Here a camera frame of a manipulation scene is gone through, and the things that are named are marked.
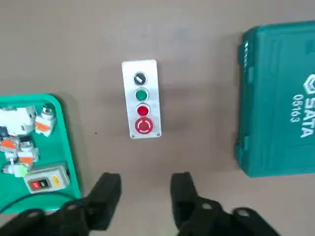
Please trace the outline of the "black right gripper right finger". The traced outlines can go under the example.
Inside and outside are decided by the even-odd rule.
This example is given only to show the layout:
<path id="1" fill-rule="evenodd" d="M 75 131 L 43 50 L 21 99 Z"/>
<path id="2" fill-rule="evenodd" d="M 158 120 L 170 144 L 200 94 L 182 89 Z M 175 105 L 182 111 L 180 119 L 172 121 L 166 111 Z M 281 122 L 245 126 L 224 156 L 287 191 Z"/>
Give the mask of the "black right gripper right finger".
<path id="1" fill-rule="evenodd" d="M 171 177 L 172 212 L 179 236 L 278 236 L 279 233 L 248 207 L 226 212 L 217 201 L 198 195 L 189 172 Z"/>

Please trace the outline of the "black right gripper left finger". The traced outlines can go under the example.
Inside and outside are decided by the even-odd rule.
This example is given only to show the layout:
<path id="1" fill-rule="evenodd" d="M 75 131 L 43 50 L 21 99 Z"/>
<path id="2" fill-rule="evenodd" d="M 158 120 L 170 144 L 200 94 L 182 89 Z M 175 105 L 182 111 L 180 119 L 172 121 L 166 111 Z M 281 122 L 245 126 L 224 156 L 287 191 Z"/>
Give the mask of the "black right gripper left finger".
<path id="1" fill-rule="evenodd" d="M 103 173 L 84 198 L 69 201 L 47 214 L 27 209 L 1 226 L 2 236 L 88 236 L 106 231 L 122 194 L 119 174 Z"/>

